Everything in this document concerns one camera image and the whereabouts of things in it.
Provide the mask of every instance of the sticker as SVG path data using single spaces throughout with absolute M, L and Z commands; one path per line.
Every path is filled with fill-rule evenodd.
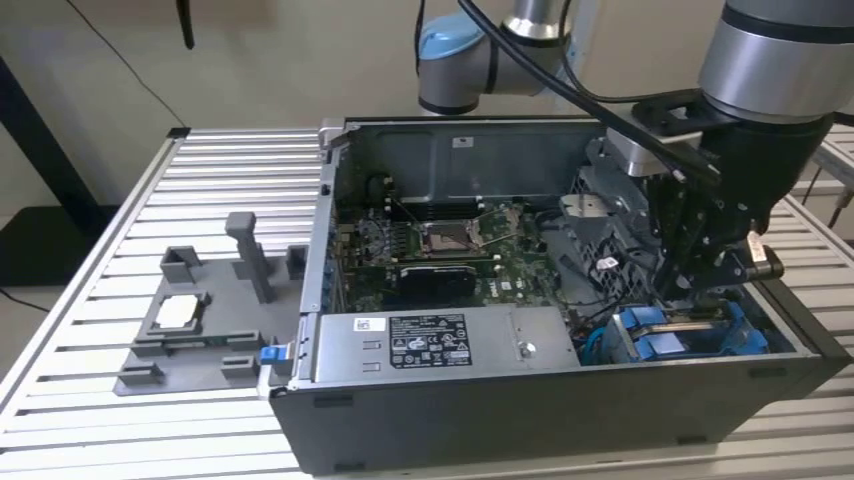
M 384 332 L 385 317 L 356 317 L 352 320 L 353 332 Z
M 389 317 L 388 322 L 393 368 L 471 365 L 471 344 L 463 314 Z
M 475 137 L 454 137 L 451 148 L 471 148 L 475 146 Z

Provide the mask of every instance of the power supply label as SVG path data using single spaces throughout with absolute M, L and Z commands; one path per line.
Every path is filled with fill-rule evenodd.
M 471 365 L 471 344 L 462 313 L 389 317 L 388 345 L 395 368 Z

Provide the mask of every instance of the motherboard chip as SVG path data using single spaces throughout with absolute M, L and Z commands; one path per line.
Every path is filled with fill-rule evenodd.
M 427 225 L 424 247 L 431 252 L 471 250 L 472 243 L 466 223 L 434 223 Z

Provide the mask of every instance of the metal rail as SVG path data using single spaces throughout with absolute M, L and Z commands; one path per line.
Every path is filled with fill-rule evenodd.
M 104 238 L 0 386 L 4 479 L 305 477 L 253 389 L 112 393 L 167 245 L 236 258 L 229 211 L 252 210 L 265 252 L 305 243 L 317 191 L 316 130 L 196 131 L 164 145 Z M 783 278 L 854 354 L 854 253 L 788 198 L 764 241 Z M 567 432 L 567 441 L 574 441 Z M 397 477 L 403 472 L 373 475 Z M 727 441 L 415 470 L 407 478 L 816 478 L 854 475 L 854 368 L 778 402 Z

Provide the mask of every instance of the black wire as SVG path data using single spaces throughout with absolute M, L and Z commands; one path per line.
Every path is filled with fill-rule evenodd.
M 36 310 L 43 311 L 44 313 L 49 313 L 51 310 L 48 310 L 44 307 L 40 307 L 39 305 L 25 302 L 24 300 L 15 298 L 12 295 L 9 295 L 9 292 L 7 292 L 3 288 L 0 288 L 0 295 L 3 295 L 5 298 L 8 298 L 9 300 L 12 300 L 15 303 L 19 303 L 29 308 L 35 308 Z
M 128 70 L 133 74 L 133 77 L 136 77 L 136 81 L 139 82 L 139 84 L 143 86 L 145 90 L 148 90 L 148 93 L 151 93 L 151 95 L 157 99 L 157 101 L 160 102 L 160 105 L 163 105 L 163 107 L 169 111 L 169 113 L 172 114 L 172 117 L 175 117 L 175 120 L 177 120 L 177 123 L 181 125 L 181 127 L 185 127 L 187 124 L 181 120 L 181 117 L 177 116 L 177 114 L 175 113 L 175 110 L 172 110 L 172 107 L 169 107 L 169 105 L 165 103 L 163 98 L 160 98 L 160 95 L 157 95 L 155 91 L 151 89 L 151 87 L 145 84 L 145 82 L 143 81 L 143 78 L 139 76 L 139 73 L 136 73 L 136 70 L 125 60 L 124 56 L 119 53 L 119 50 L 116 50 L 116 47 L 112 46 L 112 43 L 109 43 L 109 40 L 107 40 L 107 37 L 104 37 L 101 32 L 97 30 L 97 28 L 95 28 L 95 25 L 92 25 L 92 22 L 89 21 L 87 16 L 83 14 L 83 12 L 77 8 L 72 0 L 65 0 L 65 3 L 68 4 L 68 6 L 71 6 L 71 8 L 73 8 L 75 12 L 77 12 L 77 15 L 80 16 L 85 24 L 89 26 L 89 29 L 92 30 L 92 32 L 95 32 L 95 35 L 100 37 L 100 39 L 104 41 L 104 44 L 107 44 L 107 46 L 112 50 L 112 53 L 116 54 L 116 57 L 119 57 L 119 60 L 121 60 L 121 63 L 124 63 L 124 66 L 128 67 Z
M 563 7 L 560 8 L 560 26 L 558 27 L 558 38 L 560 38 L 562 42 L 562 55 L 560 55 L 560 64 L 563 65 L 563 72 L 566 73 L 567 78 L 570 79 L 570 83 L 578 90 L 578 92 L 588 97 L 591 100 L 595 100 L 599 103 L 638 103 L 644 100 L 655 100 L 656 98 L 668 97 L 671 95 L 679 95 L 684 93 L 691 93 L 696 91 L 696 89 L 684 89 L 684 90 L 674 90 L 670 92 L 660 93 L 648 93 L 646 95 L 631 95 L 627 97 L 607 97 L 604 95 L 596 95 L 584 87 L 584 84 L 578 79 L 575 75 L 575 71 L 572 70 L 572 66 L 570 65 L 570 60 L 567 58 L 567 50 L 570 46 L 570 36 L 564 35 L 566 30 L 566 19 L 570 16 L 570 5 L 572 4 L 572 0 L 563 0 Z
M 837 222 L 839 221 L 839 214 L 842 213 L 842 207 L 837 207 L 833 210 L 833 215 L 830 216 L 830 222 L 827 222 L 827 228 L 833 229 L 837 226 Z
M 682 152 L 674 151 L 646 130 L 630 123 L 616 113 L 599 105 L 592 99 L 579 94 L 554 74 L 547 72 L 531 57 L 519 49 L 515 43 L 504 36 L 488 17 L 480 11 L 472 0 L 458 0 L 460 8 L 466 11 L 483 33 L 495 42 L 507 56 L 519 64 L 528 74 L 540 81 L 560 97 L 592 115 L 606 126 L 634 140 L 658 157 L 668 170 L 682 170 L 700 183 L 715 187 L 720 183 L 720 172 L 698 158 L 687 157 Z
M 806 193 L 803 194 L 803 198 L 800 199 L 800 205 L 806 205 L 806 201 L 810 199 L 810 194 L 812 193 L 812 187 L 815 186 L 815 181 L 818 180 L 818 176 L 822 174 L 822 167 L 815 169 L 815 175 L 812 175 L 812 180 L 810 180 L 810 186 L 806 187 Z
M 607 312 L 608 310 L 611 310 L 612 308 L 615 308 L 619 304 L 619 302 L 623 301 L 623 299 L 628 296 L 628 293 L 623 293 L 616 300 L 614 300 L 611 303 L 608 303 L 604 307 L 602 307 L 602 309 L 596 310 L 595 313 L 592 313 L 591 315 L 586 315 L 584 319 L 586 322 L 594 320 L 599 315 L 602 315 L 604 312 Z
M 422 30 L 424 26 L 424 4 L 426 0 L 420 0 L 418 4 L 418 15 L 415 16 L 415 34 L 412 40 L 412 46 L 415 49 L 415 75 L 418 76 L 418 70 L 422 66 L 422 55 L 420 55 L 420 43 L 422 43 Z

